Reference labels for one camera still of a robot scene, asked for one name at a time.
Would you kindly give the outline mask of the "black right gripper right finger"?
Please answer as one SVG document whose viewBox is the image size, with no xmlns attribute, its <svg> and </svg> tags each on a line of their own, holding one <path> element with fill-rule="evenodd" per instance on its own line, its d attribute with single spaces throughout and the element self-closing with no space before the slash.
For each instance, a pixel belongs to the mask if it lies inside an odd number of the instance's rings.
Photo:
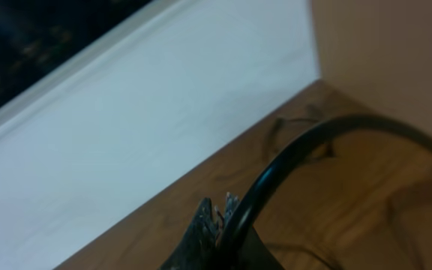
<svg viewBox="0 0 432 270">
<path fill-rule="evenodd" d="M 229 219 L 239 204 L 239 198 L 229 192 L 225 196 L 224 212 L 217 210 L 219 224 L 219 236 L 217 241 L 221 240 L 222 233 L 227 227 Z M 229 269 L 231 270 L 284 270 L 284 267 L 271 254 L 268 248 L 263 244 L 256 230 L 252 227 L 243 245 L 238 249 L 230 260 Z"/>
</svg>

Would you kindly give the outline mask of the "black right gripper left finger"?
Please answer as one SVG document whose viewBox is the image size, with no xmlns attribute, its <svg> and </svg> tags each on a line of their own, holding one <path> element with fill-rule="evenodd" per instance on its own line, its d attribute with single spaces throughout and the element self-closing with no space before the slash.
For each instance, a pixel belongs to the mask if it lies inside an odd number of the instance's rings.
<svg viewBox="0 0 432 270">
<path fill-rule="evenodd" d="M 220 234 L 218 222 L 213 218 L 212 201 L 203 198 L 184 232 L 181 241 L 160 266 L 160 270 L 207 269 L 215 254 Z"/>
</svg>

